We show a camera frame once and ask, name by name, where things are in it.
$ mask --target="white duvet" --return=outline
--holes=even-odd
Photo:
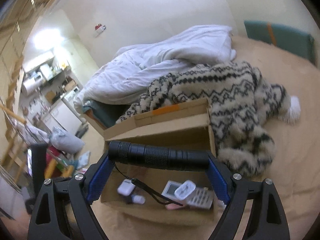
[[[194,64],[233,60],[232,28],[223,25],[193,26],[165,41],[119,49],[115,58],[101,67],[74,100],[81,113],[83,103],[94,99],[105,104],[132,104],[150,83],[169,72],[185,72]]]

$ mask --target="cabinet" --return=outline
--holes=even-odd
[[[58,100],[57,104],[42,118],[39,128],[52,132],[57,126],[75,135],[81,125],[82,122],[78,117],[61,100]]]

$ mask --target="orange tape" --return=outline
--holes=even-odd
[[[269,32],[269,36],[271,38],[272,44],[277,46],[277,41],[276,41],[275,36],[273,35],[271,23],[267,23],[267,28],[268,28],[268,32]]]
[[[179,105],[164,106],[156,110],[152,110],[152,115],[166,114],[180,110]]]

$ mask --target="cardboard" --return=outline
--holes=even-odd
[[[52,100],[54,99],[55,96],[56,96],[55,92],[49,91],[48,93],[45,94],[45,99],[47,99],[48,102],[52,104]]]
[[[165,106],[147,113],[134,115],[127,120],[106,129],[103,137],[105,139],[110,139],[138,127],[199,114],[206,114],[207,108],[207,98],[201,98],[172,106]]]
[[[71,91],[76,86],[76,82],[74,80],[71,80],[68,84],[64,86],[65,92]]]
[[[105,148],[108,148],[108,141],[121,140],[175,149],[211,150],[215,154],[207,108],[208,101],[204,98],[138,114],[105,130]],[[125,164],[118,164],[117,167],[127,176],[140,179],[159,193],[163,191],[168,180],[183,183],[190,179],[197,186],[212,188],[205,172],[168,171]],[[117,193],[117,188],[123,180],[124,177],[114,169],[100,201],[120,212],[158,223],[197,226],[212,224],[216,218],[216,199],[210,210],[187,208],[168,211],[149,194],[136,189],[137,194],[146,198],[145,204],[126,204],[124,198]]]

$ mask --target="white wall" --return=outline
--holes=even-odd
[[[99,67],[123,46],[153,43],[200,24],[235,21],[225,0],[68,0],[62,8]],[[94,38],[98,23],[107,29]]]
[[[244,20],[285,24],[310,33],[315,38],[320,59],[320,30],[301,0],[227,0],[239,35],[246,36]]]
[[[72,73],[78,80],[78,84],[80,83],[80,88],[99,69],[79,38],[64,41],[60,47],[53,49],[53,54],[55,57],[68,60]]]

